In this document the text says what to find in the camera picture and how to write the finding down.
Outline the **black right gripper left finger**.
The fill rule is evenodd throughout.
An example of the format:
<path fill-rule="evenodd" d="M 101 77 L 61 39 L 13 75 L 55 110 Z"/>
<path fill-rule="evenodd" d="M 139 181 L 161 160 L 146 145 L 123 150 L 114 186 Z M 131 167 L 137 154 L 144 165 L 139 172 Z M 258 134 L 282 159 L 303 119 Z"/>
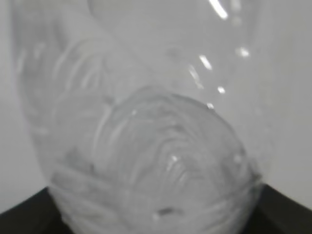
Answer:
<path fill-rule="evenodd" d="M 44 188 L 25 201 L 0 214 L 2 234 L 71 234 Z"/>

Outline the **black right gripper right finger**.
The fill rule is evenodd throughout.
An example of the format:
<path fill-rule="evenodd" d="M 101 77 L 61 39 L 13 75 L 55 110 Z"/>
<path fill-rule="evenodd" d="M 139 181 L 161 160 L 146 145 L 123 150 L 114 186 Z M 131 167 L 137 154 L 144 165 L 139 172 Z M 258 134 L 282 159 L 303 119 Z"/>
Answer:
<path fill-rule="evenodd" d="M 265 185 L 246 225 L 247 234 L 311 234 L 312 211 Z"/>

